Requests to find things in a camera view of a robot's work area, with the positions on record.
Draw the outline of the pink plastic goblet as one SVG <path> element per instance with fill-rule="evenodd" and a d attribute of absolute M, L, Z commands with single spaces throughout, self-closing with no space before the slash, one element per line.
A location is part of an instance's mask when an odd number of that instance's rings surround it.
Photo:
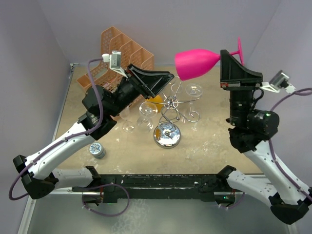
<path fill-rule="evenodd" d="M 220 60 L 221 54 L 207 49 L 191 49 L 175 54 L 175 69 L 180 80 L 187 81 L 205 75 Z"/>

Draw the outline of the yellow plastic goblet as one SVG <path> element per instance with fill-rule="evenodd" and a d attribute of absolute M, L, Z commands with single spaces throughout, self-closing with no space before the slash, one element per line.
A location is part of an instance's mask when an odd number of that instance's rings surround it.
<path fill-rule="evenodd" d="M 147 101 L 152 102 L 157 107 L 157 112 L 160 113 L 161 108 L 163 107 L 163 99 L 160 95 L 157 95 L 154 98 L 150 98 Z"/>

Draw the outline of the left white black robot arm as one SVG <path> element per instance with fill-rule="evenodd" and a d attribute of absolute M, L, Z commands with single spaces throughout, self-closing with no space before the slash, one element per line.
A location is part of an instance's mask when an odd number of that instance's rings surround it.
<path fill-rule="evenodd" d="M 86 113 L 67 132 L 37 153 L 13 159 L 27 195 L 40 199 L 65 187 L 97 190 L 101 177 L 93 166 L 75 170 L 62 170 L 58 166 L 109 133 L 117 123 L 114 117 L 139 96 L 154 98 L 173 78 L 168 71 L 142 70 L 130 64 L 114 92 L 100 85 L 90 87 L 82 100 Z"/>

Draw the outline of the clear round wine glass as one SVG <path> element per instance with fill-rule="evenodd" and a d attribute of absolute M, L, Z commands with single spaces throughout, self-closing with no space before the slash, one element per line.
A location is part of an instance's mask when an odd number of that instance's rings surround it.
<path fill-rule="evenodd" d="M 138 129 L 142 132 L 148 133 L 153 129 L 152 118 L 158 113 L 158 109 L 152 102 L 143 102 L 139 106 L 140 117 L 137 120 Z"/>

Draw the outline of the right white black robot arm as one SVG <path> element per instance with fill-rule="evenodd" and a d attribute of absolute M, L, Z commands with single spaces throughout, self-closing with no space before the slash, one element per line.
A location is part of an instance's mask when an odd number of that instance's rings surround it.
<path fill-rule="evenodd" d="M 291 225 L 309 211 L 312 189 L 302 182 L 273 151 L 272 137 L 277 133 L 279 116 L 273 110 L 256 109 L 256 91 L 288 96 L 310 95 L 311 88 L 296 90 L 289 76 L 279 71 L 269 82 L 263 75 L 244 67 L 227 50 L 220 52 L 220 86 L 230 93 L 230 116 L 227 122 L 230 143 L 251 160 L 266 176 L 269 183 L 260 182 L 226 166 L 219 173 L 217 186 L 223 191 L 230 188 L 245 192 L 266 204 L 283 223 Z"/>

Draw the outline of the clear champagne flute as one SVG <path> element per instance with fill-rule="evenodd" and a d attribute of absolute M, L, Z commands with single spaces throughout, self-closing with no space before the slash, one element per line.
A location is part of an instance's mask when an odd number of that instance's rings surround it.
<path fill-rule="evenodd" d="M 195 103 L 202 97 L 203 88 L 196 83 L 190 83 L 186 86 L 186 94 L 189 96 L 186 108 L 183 112 L 182 122 L 197 123 L 201 116 L 198 112 Z"/>

